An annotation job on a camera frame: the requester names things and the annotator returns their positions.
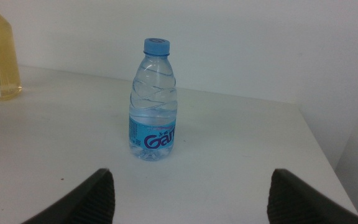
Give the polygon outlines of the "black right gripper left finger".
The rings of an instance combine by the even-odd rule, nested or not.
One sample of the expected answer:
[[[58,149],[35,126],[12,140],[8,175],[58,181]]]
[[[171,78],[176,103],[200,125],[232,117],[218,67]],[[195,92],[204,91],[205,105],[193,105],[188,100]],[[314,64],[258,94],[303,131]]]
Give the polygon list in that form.
[[[84,182],[26,224],[105,223],[115,211],[114,179],[109,169],[98,169]]]

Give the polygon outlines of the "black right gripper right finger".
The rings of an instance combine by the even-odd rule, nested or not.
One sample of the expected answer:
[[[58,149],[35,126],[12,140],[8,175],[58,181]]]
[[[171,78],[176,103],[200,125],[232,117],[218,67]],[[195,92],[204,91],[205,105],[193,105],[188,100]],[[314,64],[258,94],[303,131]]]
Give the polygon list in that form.
[[[358,224],[358,215],[286,169],[272,174],[267,216],[273,224]]]

